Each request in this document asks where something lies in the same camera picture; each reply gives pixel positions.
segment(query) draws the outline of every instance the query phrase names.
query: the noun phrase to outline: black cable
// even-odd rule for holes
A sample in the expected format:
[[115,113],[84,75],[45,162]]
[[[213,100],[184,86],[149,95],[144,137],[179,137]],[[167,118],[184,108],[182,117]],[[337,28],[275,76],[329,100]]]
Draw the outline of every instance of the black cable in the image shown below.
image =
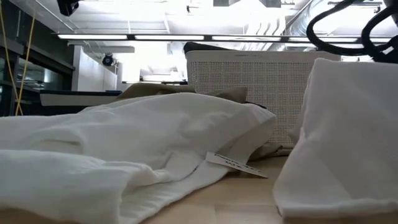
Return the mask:
[[[382,10],[379,14],[374,16],[362,30],[361,39],[364,45],[364,49],[367,54],[369,54],[372,58],[375,58],[375,61],[389,61],[387,55],[382,53],[371,41],[370,35],[371,31],[384,19],[392,16],[393,14],[398,13],[398,4],[393,4],[388,6],[384,10]],[[388,46],[392,45],[393,41],[396,41],[396,38],[393,38],[387,43]]]
[[[349,49],[349,48],[345,48],[345,47],[338,47],[338,46],[328,44],[328,43],[322,41],[321,39],[319,39],[313,30],[313,27],[317,22],[332,15],[333,13],[340,12],[341,10],[347,8],[354,2],[358,2],[358,0],[341,1],[332,9],[329,9],[329,10],[315,16],[315,18],[313,18],[311,20],[311,22],[308,24],[308,27],[307,27],[307,37],[310,40],[310,42],[313,43],[315,46],[317,46],[320,50],[329,52],[331,54],[345,55],[345,56],[367,55],[368,53],[365,48]],[[385,50],[388,48],[388,46],[386,44],[384,44],[384,45],[377,46],[376,48],[378,50]]]

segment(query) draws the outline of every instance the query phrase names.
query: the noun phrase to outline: yellow string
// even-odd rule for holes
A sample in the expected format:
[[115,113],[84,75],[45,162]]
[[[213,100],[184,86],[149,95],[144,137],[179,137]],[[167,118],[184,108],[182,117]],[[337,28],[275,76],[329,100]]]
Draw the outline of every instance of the yellow string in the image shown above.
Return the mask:
[[18,104],[17,104],[16,113],[15,113],[16,116],[18,116],[18,109],[22,110],[22,108],[21,108],[21,98],[22,98],[22,91],[24,90],[24,81],[25,81],[25,76],[26,76],[26,71],[27,71],[27,64],[28,64],[28,61],[29,61],[30,45],[32,43],[33,29],[34,29],[34,26],[35,26],[35,18],[36,18],[36,6],[34,7],[33,18],[32,18],[32,26],[30,27],[29,42],[27,44],[27,52],[26,52],[26,59],[25,59],[26,63],[25,63],[24,73],[22,75],[21,89],[19,89]]
[[[3,18],[3,14],[2,14],[2,6],[1,5],[0,5],[0,21],[1,21],[1,28],[2,28],[2,36],[3,36],[3,39],[4,39],[4,48],[6,50],[6,60],[7,60],[7,65],[8,65],[8,72],[10,74],[12,88],[14,89],[15,96],[17,96],[18,92],[17,92],[17,87],[16,87],[16,84],[15,84],[15,81],[14,81],[14,76],[12,75],[12,70],[11,70],[10,57],[9,57],[9,54],[8,54],[8,47],[7,47],[6,29],[4,28],[4,18]],[[21,112],[21,115],[23,115],[22,108],[19,108],[19,110]]]

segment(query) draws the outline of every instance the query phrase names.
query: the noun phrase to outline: security camera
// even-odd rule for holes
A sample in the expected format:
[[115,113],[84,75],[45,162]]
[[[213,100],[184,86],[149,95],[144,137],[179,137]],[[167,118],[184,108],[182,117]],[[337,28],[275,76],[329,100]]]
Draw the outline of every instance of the security camera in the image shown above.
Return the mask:
[[80,0],[57,0],[60,12],[64,16],[71,16],[79,8]]
[[107,53],[104,59],[102,59],[102,64],[108,67],[113,66],[116,64],[116,59],[113,58],[112,53]]

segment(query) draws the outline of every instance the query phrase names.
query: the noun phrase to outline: ceiling light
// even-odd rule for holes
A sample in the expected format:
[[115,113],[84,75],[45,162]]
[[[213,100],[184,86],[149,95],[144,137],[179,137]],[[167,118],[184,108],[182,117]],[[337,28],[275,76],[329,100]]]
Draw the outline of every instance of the ceiling light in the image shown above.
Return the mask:
[[289,42],[310,42],[306,37],[289,37]]
[[162,84],[162,82],[155,82],[155,81],[136,81],[136,82],[123,82],[123,84],[135,84],[135,83],[153,83],[153,84]]
[[204,40],[203,35],[135,35],[136,40]]
[[256,36],[244,36],[244,35],[219,35],[211,37],[212,40],[233,40],[238,42],[244,41],[264,41],[264,42],[277,42],[280,41],[280,37],[256,37]]
[[371,41],[376,43],[387,43],[390,40],[391,38],[371,38]]
[[300,43],[285,43],[285,47],[315,47],[315,45],[308,43],[308,44],[300,44]]
[[358,38],[339,38],[339,37],[321,37],[324,42],[334,43],[334,42],[344,42],[344,43],[355,43]]
[[127,40],[127,35],[59,34],[58,37],[67,40]]

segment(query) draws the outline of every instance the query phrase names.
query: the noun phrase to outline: white garment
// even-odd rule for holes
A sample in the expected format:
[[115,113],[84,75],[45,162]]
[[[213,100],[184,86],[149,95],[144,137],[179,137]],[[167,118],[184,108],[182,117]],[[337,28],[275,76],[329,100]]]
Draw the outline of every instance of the white garment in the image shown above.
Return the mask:
[[180,93],[78,114],[0,119],[0,207],[82,224],[139,223],[246,162],[275,116],[255,105]]
[[274,187],[284,217],[398,211],[398,65],[318,59]]

